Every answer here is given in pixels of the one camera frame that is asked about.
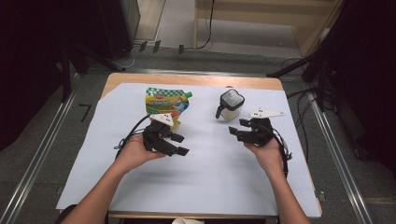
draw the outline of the forearm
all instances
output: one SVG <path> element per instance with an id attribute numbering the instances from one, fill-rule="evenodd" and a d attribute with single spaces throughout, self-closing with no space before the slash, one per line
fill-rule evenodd
<path id="1" fill-rule="evenodd" d="M 310 223 L 303 209 L 297 202 L 290 185 L 282 171 L 267 173 L 274 195 L 279 218 L 282 224 L 288 223 Z"/>
<path id="2" fill-rule="evenodd" d="M 124 173 L 114 165 L 62 223 L 102 223 Z"/>

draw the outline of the snack bag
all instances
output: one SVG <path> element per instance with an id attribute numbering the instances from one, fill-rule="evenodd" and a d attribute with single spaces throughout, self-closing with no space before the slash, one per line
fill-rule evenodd
<path id="1" fill-rule="evenodd" d="M 188 98 L 190 97 L 192 97 L 191 92 L 148 88 L 146 90 L 146 111 L 148 114 L 171 113 L 175 123 L 171 130 L 174 130 L 180 124 L 180 121 L 177 120 L 178 117 L 189 107 Z"/>

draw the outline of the floor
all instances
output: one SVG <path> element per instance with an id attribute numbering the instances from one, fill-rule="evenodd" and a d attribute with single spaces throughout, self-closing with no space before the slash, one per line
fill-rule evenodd
<path id="1" fill-rule="evenodd" d="M 156 34 L 156 39 L 162 41 L 162 47 L 177 48 L 179 44 L 187 47 L 192 43 L 191 15 L 193 14 L 188 9 L 192 9 L 193 2 L 166 1 L 161 24 Z M 182 15 L 189 20 L 182 20 L 180 18 Z M 199 40 L 203 43 L 205 21 L 201 21 L 201 25 L 203 31 Z M 248 27 L 252 27 L 255 32 L 249 30 Z M 126 72 L 188 71 L 194 74 L 196 71 L 201 71 L 261 77 L 293 62 L 285 62 L 286 59 L 301 57 L 289 27 L 262 27 L 261 25 L 260 28 L 257 27 L 259 27 L 258 24 L 231 25 L 214 21 L 211 44 L 205 50 L 185 51 L 181 55 L 177 53 L 177 49 L 160 49 L 155 54 L 151 53 L 150 49 L 142 52 L 135 50 L 134 57 L 126 55 L 118 63 L 132 65 L 125 68 Z M 258 31 L 264 28 L 266 33 Z M 46 137 L 52 118 L 59 115 L 58 111 L 62 107 L 67 111 L 62 117 L 62 124 L 56 130 L 56 136 L 53 136 L 47 146 L 47 151 L 42 151 L 41 155 L 45 159 L 37 167 L 39 172 L 31 176 L 34 182 L 27 189 L 27 194 L 21 198 L 22 204 L 16 209 L 16 216 L 11 220 L 0 219 L 0 223 L 53 223 L 58 216 L 54 208 L 84 141 L 106 79 L 111 73 L 100 64 L 92 63 L 91 66 L 87 76 L 75 77 L 75 96 L 73 100 L 70 100 L 69 105 L 61 105 L 62 88 L 60 88 L 32 119 L 17 142 L 0 152 L 0 192 L 2 192 L 0 214 L 3 214 L 11 196 L 16 192 L 16 187 L 26 175 L 29 164 L 35 158 L 35 153 L 43 148 L 41 140 Z M 282 77 L 286 93 L 306 89 L 306 84 L 301 81 L 300 77 L 302 72 L 300 69 Z M 304 98 L 301 104 L 306 105 L 308 101 L 308 98 Z M 297 99 L 290 98 L 289 102 L 293 117 L 297 119 Z M 396 182 L 392 173 L 379 162 L 358 160 L 341 120 L 332 111 L 327 111 L 324 115 L 331 124 L 337 146 L 341 150 L 347 168 L 371 216 L 372 222 L 367 223 L 392 222 L 396 219 L 394 213 L 396 211 Z M 322 217 L 313 219 L 312 222 L 365 223 L 358 219 L 350 202 L 346 183 L 343 182 L 342 174 L 324 137 L 322 127 L 318 123 L 314 108 L 307 111 L 304 123 L 310 148 L 309 169 L 323 210 Z M 303 131 L 301 128 L 297 131 L 302 146 L 305 148 Z M 119 221 L 113 218 L 111 222 L 118 223 Z"/>

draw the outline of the hand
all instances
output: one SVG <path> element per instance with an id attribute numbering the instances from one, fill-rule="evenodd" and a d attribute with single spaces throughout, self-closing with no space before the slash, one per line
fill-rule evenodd
<path id="1" fill-rule="evenodd" d="M 262 147 L 248 143 L 244 143 L 244 146 L 253 152 L 265 173 L 283 172 L 282 156 L 280 155 L 279 144 L 275 138 L 272 138 Z"/>
<path id="2" fill-rule="evenodd" d="M 159 159 L 164 156 L 161 152 L 147 151 L 143 145 L 143 135 L 135 135 L 129 139 L 113 165 L 126 174 L 146 161 Z"/>

